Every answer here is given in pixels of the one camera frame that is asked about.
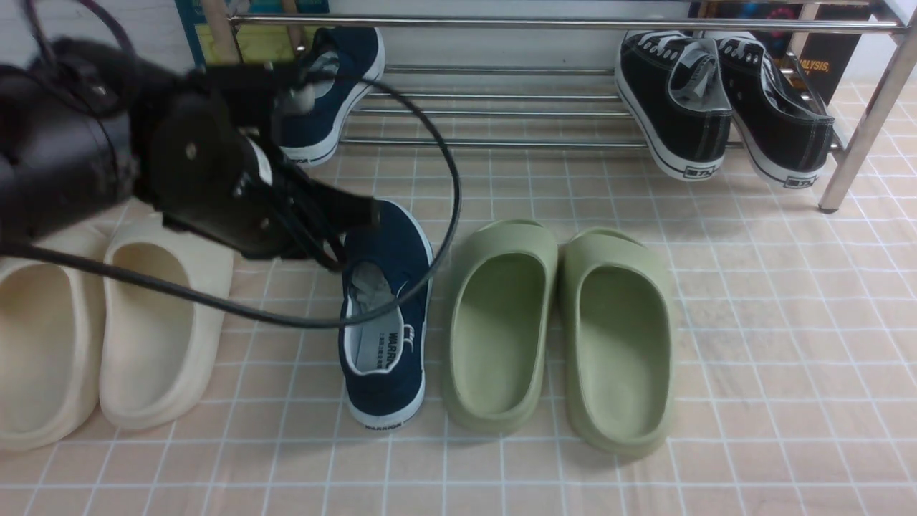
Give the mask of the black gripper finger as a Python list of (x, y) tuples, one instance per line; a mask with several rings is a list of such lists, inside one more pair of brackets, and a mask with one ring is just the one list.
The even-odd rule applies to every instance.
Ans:
[(284, 228), (292, 241), (310, 259), (333, 273), (346, 267), (346, 252), (340, 235), (315, 208), (285, 208)]
[(294, 212), (321, 231), (356, 231), (380, 225), (381, 205), (372, 196), (357, 195), (300, 172), (288, 178), (287, 193)]

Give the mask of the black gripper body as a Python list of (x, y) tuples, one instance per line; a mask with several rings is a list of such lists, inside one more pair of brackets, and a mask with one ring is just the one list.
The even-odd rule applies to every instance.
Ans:
[(135, 106), (135, 195), (187, 232), (249, 260), (299, 259), (269, 203), (261, 172), (271, 164), (233, 124), (217, 95), (177, 92)]

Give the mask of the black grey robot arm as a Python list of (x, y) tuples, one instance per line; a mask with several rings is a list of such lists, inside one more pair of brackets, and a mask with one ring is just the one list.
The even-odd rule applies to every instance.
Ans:
[(275, 143), (281, 96), (327, 78), (294, 63), (177, 75), (133, 52), (57, 39), (2, 66), (2, 242), (35, 244), (130, 197), (250, 260), (346, 264), (381, 203), (312, 180)]

